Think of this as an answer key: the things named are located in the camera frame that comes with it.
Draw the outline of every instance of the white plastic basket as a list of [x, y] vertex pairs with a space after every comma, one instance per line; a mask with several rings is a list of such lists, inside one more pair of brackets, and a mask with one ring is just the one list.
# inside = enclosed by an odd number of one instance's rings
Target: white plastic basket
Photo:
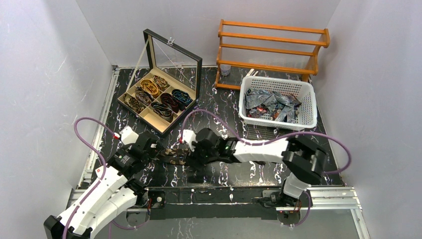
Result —
[[[245, 93], [249, 88], [277, 91], [283, 95], [294, 95], [302, 105], [298, 108], [299, 115], [297, 122], [286, 123], [270, 120], [270, 114], [266, 113], [260, 118], [249, 118], [246, 116]], [[313, 128], [317, 125], [317, 101], [314, 88], [311, 84], [302, 81], [285, 79], [246, 76], [240, 86], [239, 116], [247, 124], [262, 125], [275, 128], [286, 128], [291, 130], [302, 130]]]

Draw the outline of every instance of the white wall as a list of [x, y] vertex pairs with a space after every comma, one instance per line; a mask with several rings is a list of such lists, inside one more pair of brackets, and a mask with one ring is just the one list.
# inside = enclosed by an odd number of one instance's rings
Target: white wall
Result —
[[418, 0], [342, 0], [313, 80], [328, 133], [352, 151], [344, 176], [373, 239], [422, 235], [421, 21]]
[[111, 73], [74, 0], [0, 1], [0, 238], [44, 239], [66, 208], [89, 153], [72, 123], [99, 117]]
[[[146, 28], [215, 65], [221, 19], [325, 28], [339, 0], [77, 0], [113, 65], [134, 66]], [[142, 61], [147, 66], [146, 58]]]

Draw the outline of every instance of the purple cable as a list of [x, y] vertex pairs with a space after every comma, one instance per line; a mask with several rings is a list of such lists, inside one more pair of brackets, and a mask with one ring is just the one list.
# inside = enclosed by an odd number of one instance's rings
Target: purple cable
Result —
[[336, 143], [338, 143], [338, 145], [340, 145], [341, 147], [343, 147], [343, 149], [346, 151], [346, 153], [347, 153], [347, 156], [348, 156], [348, 158], [349, 158], [349, 160], [348, 160], [348, 162], [347, 162], [347, 164], [344, 166], [344, 167], [342, 167], [342, 168], [340, 168], [340, 169], [337, 169], [337, 170], [334, 170], [334, 171], [330, 171], [330, 172], [324, 172], [324, 174], [337, 174], [337, 173], [341, 173], [341, 172], [343, 172], [344, 170], [346, 170], [349, 166], [350, 166], [350, 164], [352, 163], [352, 154], [350, 153], [350, 150], [346, 147], [346, 145], [344, 145], [342, 142], [340, 142], [340, 141], [338, 141], [338, 139], [336, 139], [336, 138], [334, 138], [334, 137], [331, 137], [331, 136], [328, 136], [328, 135], [326, 135], [326, 134], [323, 134], [323, 133], [316, 133], [316, 132], [304, 132], [304, 131], [300, 131], [300, 132], [293, 132], [293, 133], [288, 133], [288, 134], [285, 134], [285, 135], [282, 135], [282, 136], [279, 136], [279, 137], [277, 137], [277, 138], [274, 138], [274, 139], [272, 139], [272, 140], [269, 140], [269, 141], [266, 141], [266, 142], [264, 142], [264, 143], [250, 143], [250, 142], [248, 142], [248, 141], [246, 141], [246, 140], [244, 140], [243, 138], [241, 138], [232, 128], [230, 128], [222, 119], [220, 119], [218, 116], [216, 116], [215, 114], [213, 114], [213, 113], [211, 113], [211, 112], [209, 112], [209, 111], [207, 111], [207, 110], [202, 110], [202, 109], [198, 109], [198, 110], [194, 110], [194, 111], [192, 111], [192, 112], [190, 112], [186, 117], [185, 117], [185, 119], [183, 120], [183, 124], [182, 124], [182, 136], [183, 136], [183, 130], [185, 129], [185, 126], [186, 126], [186, 121], [188, 120], [188, 118], [189, 118], [189, 116], [191, 116], [192, 114], [194, 114], [194, 113], [196, 113], [196, 112], [204, 112], [204, 113], [206, 113], [206, 114], [209, 114], [209, 115], [211, 115], [212, 117], [214, 117], [215, 119], [217, 119], [224, 127], [226, 127], [226, 129], [228, 129], [228, 131], [230, 131], [239, 141], [241, 141], [241, 142], [243, 142], [244, 144], [246, 144], [246, 145], [251, 145], [251, 146], [259, 146], [259, 145], [266, 145], [266, 144], [269, 144], [269, 143], [273, 143], [273, 142], [275, 142], [275, 141], [277, 141], [277, 140], [279, 140], [279, 139], [282, 139], [282, 138], [290, 138], [290, 137], [293, 137], [293, 136], [296, 136], [296, 135], [314, 135], [314, 136], [321, 136], [321, 137], [325, 137], [325, 138], [328, 138], [328, 139], [330, 139], [330, 140], [332, 140], [332, 141], [334, 141], [334, 142], [336, 142]]
[[108, 223], [108, 239], [111, 239], [111, 223]]
[[294, 226], [299, 226], [300, 224], [302, 224], [306, 220], [306, 218], [308, 218], [309, 212], [311, 211], [311, 196], [309, 195], [307, 191], [304, 191], [304, 193], [308, 197], [308, 210], [306, 211], [304, 218], [300, 222], [293, 224]]
[[[104, 157], [101, 155], [101, 153], [97, 150], [97, 149], [95, 149], [92, 145], [90, 145], [86, 140], [84, 140], [84, 138], [82, 138], [81, 137], [81, 135], [79, 134], [79, 132], [78, 132], [78, 123], [80, 122], [80, 121], [82, 121], [82, 120], [91, 120], [91, 121], [94, 121], [94, 122], [96, 122], [96, 123], [98, 123], [98, 124], [100, 124], [101, 126], [103, 126], [108, 132], [110, 132], [111, 134], [113, 134], [114, 135], [114, 132], [109, 128], [109, 127], [107, 127], [105, 124], [103, 124], [102, 122], [100, 122], [99, 120], [97, 120], [97, 119], [94, 119], [94, 118], [91, 118], [91, 117], [82, 117], [82, 118], [79, 118], [79, 119], [77, 119], [76, 121], [75, 121], [75, 124], [73, 125], [73, 129], [74, 129], [74, 131], [75, 131], [75, 134], [76, 134], [76, 137], [78, 137], [78, 139], [80, 140], [80, 141], [82, 141], [82, 143], [84, 143], [86, 146], [88, 146], [88, 148], [90, 148], [90, 149], [92, 149], [97, 155], [98, 155], [98, 157], [100, 157], [100, 160], [101, 160], [101, 165], [103, 166], [103, 173], [102, 173], [102, 175], [101, 175], [101, 177], [100, 177], [100, 180], [102, 180], [103, 178], [104, 178], [104, 176], [105, 176], [105, 174], [106, 174], [106, 160], [104, 159]], [[98, 185], [100, 184], [100, 182], [101, 181], [98, 181], [92, 188], [91, 188], [91, 190], [81, 199], [81, 201], [80, 201], [80, 203], [79, 204], [82, 204], [87, 198], [88, 198], [88, 196], [94, 191], [94, 189], [95, 188], [97, 188], [98, 187]], [[76, 212], [78, 211], [78, 209], [79, 209], [79, 206], [76, 206], [75, 207], [75, 209], [73, 210], [73, 212], [70, 214], [70, 216], [69, 216], [69, 219], [67, 220], [67, 222], [66, 222], [66, 225], [65, 225], [65, 228], [64, 228], [64, 230], [63, 230], [63, 236], [62, 236], [62, 239], [66, 239], [66, 237], [67, 237], [67, 230], [68, 230], [68, 228], [69, 228], [69, 225], [70, 225], [70, 222], [72, 221], [72, 218], [73, 218], [73, 216], [76, 214]]]

